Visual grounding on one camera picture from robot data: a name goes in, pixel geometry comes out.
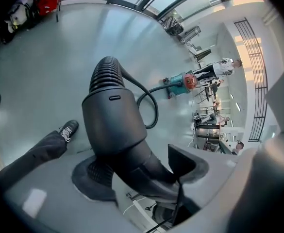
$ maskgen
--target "black sneaker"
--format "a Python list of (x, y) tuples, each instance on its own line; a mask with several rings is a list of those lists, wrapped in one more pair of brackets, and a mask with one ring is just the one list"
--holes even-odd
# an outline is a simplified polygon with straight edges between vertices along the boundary
[(68, 121), (63, 125), (60, 135), (64, 138), (66, 142), (70, 141), (72, 135), (75, 134), (79, 126), (79, 123), (76, 120)]

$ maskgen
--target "red backpack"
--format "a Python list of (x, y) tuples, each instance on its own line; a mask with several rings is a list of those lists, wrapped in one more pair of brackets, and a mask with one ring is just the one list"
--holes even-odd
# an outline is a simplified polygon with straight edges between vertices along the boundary
[(45, 16), (57, 8), (58, 0), (34, 0), (34, 4), (38, 9), (39, 15)]

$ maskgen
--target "floor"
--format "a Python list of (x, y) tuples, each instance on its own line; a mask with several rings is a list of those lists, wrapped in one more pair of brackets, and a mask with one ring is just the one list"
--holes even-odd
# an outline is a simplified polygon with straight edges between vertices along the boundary
[[(148, 89), (161, 85), (160, 80), (165, 77), (196, 69), (184, 46), (157, 21), (133, 10), (115, 5), (74, 4), (63, 6), (59, 19), (56, 23), (55, 15), (51, 15), (0, 47), (0, 157), (4, 165), (71, 119), (78, 120), (80, 128), (65, 154), (91, 148), (81, 103), (101, 58), (118, 58)], [(125, 85), (136, 98), (142, 94), (133, 84), (125, 81)], [(192, 103), (192, 94), (168, 100), (166, 91), (161, 90), (154, 96), (159, 120), (155, 128), (148, 130), (146, 140), (168, 167), (167, 145), (188, 146), (193, 133), (191, 115), (198, 106)], [(147, 99), (140, 111), (145, 124), (149, 124), (154, 111)], [(119, 209), (124, 211), (132, 204), (125, 197), (131, 189), (117, 176), (115, 180)]]

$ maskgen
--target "ceiling light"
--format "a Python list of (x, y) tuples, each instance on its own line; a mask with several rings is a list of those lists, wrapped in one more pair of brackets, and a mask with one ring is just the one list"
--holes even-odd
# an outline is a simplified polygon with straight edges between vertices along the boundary
[(235, 104), (236, 104), (238, 110), (241, 111), (239, 104), (238, 103), (235, 103)]

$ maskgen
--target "white shoelace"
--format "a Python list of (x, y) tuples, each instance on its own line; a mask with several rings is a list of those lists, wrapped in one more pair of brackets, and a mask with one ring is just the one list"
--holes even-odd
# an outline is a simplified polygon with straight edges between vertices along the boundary
[(66, 127), (63, 129), (60, 133), (60, 135), (64, 138), (66, 142), (70, 141), (69, 135), (72, 133), (72, 130), (69, 127)]

